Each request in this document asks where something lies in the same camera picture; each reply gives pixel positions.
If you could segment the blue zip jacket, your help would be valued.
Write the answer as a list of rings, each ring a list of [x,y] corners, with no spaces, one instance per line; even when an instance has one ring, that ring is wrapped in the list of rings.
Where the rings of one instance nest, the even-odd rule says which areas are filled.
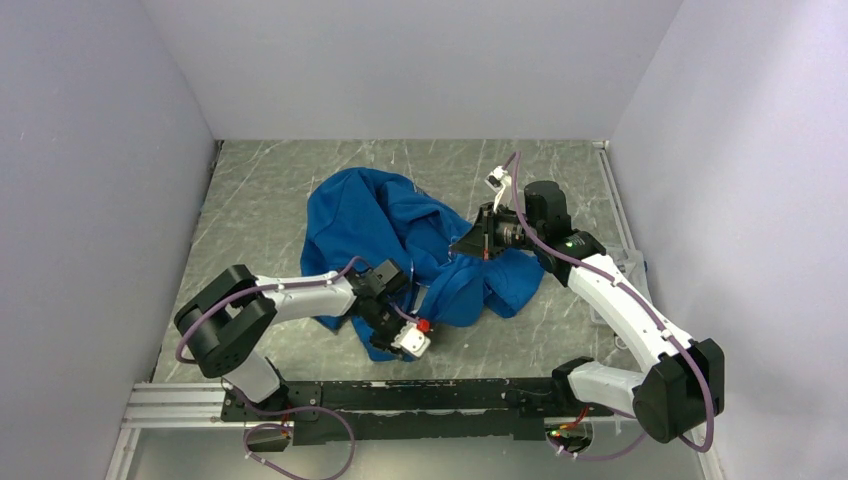
[[[399,174],[341,170],[315,189],[306,211],[302,275],[342,268],[354,256],[371,266],[392,259],[414,284],[398,305],[408,310],[418,301],[419,316],[432,324],[469,327],[484,309],[514,317],[545,275],[519,250],[489,261],[450,254],[470,223]]]

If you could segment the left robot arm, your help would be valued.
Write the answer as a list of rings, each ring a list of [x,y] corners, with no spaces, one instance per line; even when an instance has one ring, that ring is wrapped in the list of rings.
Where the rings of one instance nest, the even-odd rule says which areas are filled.
[[[397,305],[408,283],[393,260],[372,267],[354,257],[340,270],[294,278],[255,275],[237,264],[177,312],[175,357],[237,388],[258,417],[272,420],[285,411],[288,394],[281,374],[256,351],[265,332],[291,320],[358,317],[370,328],[374,348],[418,359],[430,340],[426,321]]]

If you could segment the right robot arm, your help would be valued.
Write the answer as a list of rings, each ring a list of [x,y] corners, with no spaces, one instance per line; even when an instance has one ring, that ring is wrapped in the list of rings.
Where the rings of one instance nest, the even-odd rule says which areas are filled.
[[[518,192],[508,174],[490,174],[493,201],[480,206],[454,253],[493,260],[510,249],[533,252],[541,267],[586,301],[628,346],[638,371],[588,357],[552,374],[551,401],[574,415],[588,404],[634,418],[660,443],[680,439],[704,453],[722,412],[724,361],[712,339],[695,340],[667,319],[617,268],[604,246],[573,227],[564,192],[553,181],[528,184],[524,208],[509,207]]]

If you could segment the clear plastic organizer box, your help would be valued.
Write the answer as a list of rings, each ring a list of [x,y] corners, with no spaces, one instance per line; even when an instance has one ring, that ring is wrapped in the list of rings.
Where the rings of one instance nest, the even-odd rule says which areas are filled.
[[[621,246],[606,244],[604,246],[606,248],[606,255],[611,258],[620,273],[646,300],[652,302],[647,281],[646,262],[642,252],[637,249],[629,249]],[[584,261],[598,268],[602,268],[608,273],[612,273],[608,265],[599,265],[596,260],[590,261],[586,259]],[[597,325],[607,325],[603,316],[594,308],[590,308],[590,320]]]

